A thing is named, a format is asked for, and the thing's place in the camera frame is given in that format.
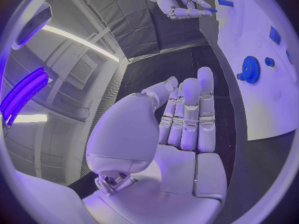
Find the air vent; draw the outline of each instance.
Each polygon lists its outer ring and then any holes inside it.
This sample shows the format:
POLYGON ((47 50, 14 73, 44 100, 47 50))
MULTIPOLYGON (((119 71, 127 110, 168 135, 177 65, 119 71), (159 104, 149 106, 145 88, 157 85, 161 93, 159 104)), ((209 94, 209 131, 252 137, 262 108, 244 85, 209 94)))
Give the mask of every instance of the air vent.
POLYGON ((80 59, 73 67, 70 74, 85 84, 93 71, 93 67, 80 59))

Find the fluorescent light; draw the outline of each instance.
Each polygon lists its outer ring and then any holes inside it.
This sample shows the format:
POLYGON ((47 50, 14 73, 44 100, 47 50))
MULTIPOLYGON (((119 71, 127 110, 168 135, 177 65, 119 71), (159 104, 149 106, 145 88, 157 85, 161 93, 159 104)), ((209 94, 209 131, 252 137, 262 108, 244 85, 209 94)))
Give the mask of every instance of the fluorescent light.
POLYGON ((60 29, 58 29, 58 28, 56 28, 56 27, 48 26, 48 25, 44 26, 42 29, 45 30, 45 31, 50 31, 50 32, 56 33, 56 34, 58 34, 58 35, 67 37, 67 38, 69 38, 69 39, 71 39, 71 40, 77 41, 77 42, 79 42, 79 43, 81 43, 81 44, 83 44, 83 45, 85 45, 85 46, 88 46, 88 47, 91 48, 91 49, 94 49, 94 50, 96 50, 96 51, 102 53, 102 54, 105 55, 105 56, 110 57, 111 59, 113 59, 113 60, 115 60, 115 61, 117 61, 117 62, 120 61, 119 58, 117 58, 116 56, 114 56, 114 55, 110 54, 109 52, 103 50, 102 48, 100 48, 100 47, 98 47, 98 46, 92 44, 91 42, 86 41, 86 40, 84 40, 84 39, 82 39, 82 38, 80 38, 80 37, 78 37, 78 36, 75 36, 75 35, 73 35, 73 34, 71 34, 71 33, 68 33, 68 32, 66 32, 66 31, 60 30, 60 29))
POLYGON ((46 114, 19 114, 13 123, 47 122, 46 114))

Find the purple led strip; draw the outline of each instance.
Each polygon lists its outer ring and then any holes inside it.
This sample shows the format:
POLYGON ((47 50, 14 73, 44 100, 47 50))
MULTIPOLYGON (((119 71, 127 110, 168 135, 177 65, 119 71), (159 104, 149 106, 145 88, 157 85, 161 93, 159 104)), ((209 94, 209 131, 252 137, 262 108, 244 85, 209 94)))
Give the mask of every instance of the purple led strip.
POLYGON ((10 99, 9 103, 6 105, 3 110, 3 119, 8 120, 9 116, 15 110, 15 108, 25 99, 30 91, 33 91, 37 86, 43 82, 48 80, 48 74, 43 72, 38 76, 34 77, 30 82, 28 82, 25 86, 23 86, 16 94, 10 99))
POLYGON ((6 98, 3 100, 2 104, 0 105, 0 111, 3 112, 7 104, 10 102, 10 100, 14 97, 14 95, 22 89, 27 83, 30 82, 34 77, 38 76, 39 74, 43 73, 45 71, 45 67, 41 67, 37 69, 36 71, 32 72, 30 75, 26 76, 21 82, 19 82, 12 90, 11 92, 6 96, 6 98))
POLYGON ((43 89, 46 85, 48 84, 48 79, 43 80, 40 82, 33 90, 30 90, 27 94, 27 96, 22 99, 22 101, 18 104, 18 106, 14 109, 12 112, 9 121, 7 122, 8 126, 11 126, 12 123, 14 122, 15 118, 18 116, 20 111, 24 108, 24 106, 41 90, 43 89))

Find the robotic hand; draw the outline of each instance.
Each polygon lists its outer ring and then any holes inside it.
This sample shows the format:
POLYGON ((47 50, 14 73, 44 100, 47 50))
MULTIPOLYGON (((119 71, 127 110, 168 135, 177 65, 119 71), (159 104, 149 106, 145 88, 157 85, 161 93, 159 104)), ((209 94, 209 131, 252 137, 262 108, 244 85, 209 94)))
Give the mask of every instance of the robotic hand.
POLYGON ((177 90, 177 79, 128 95, 100 118, 87 143, 89 168, 99 175, 95 182, 107 196, 136 181, 131 173, 145 170, 156 153, 159 127, 154 111, 177 90))
POLYGON ((198 10, 193 2, 200 4, 203 8, 211 8, 204 0, 182 0, 187 9, 180 8, 176 0, 150 0, 156 1, 160 9, 171 19, 195 18, 200 16, 211 16, 208 10, 198 10))

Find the blue gear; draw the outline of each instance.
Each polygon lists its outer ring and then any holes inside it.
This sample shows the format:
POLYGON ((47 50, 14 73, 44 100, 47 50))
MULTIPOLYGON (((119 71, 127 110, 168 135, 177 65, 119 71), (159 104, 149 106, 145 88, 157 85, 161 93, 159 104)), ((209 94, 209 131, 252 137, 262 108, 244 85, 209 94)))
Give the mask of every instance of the blue gear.
POLYGON ((256 83, 261 74, 260 63, 254 56, 248 56, 245 58, 242 66, 243 77, 248 83, 256 83))

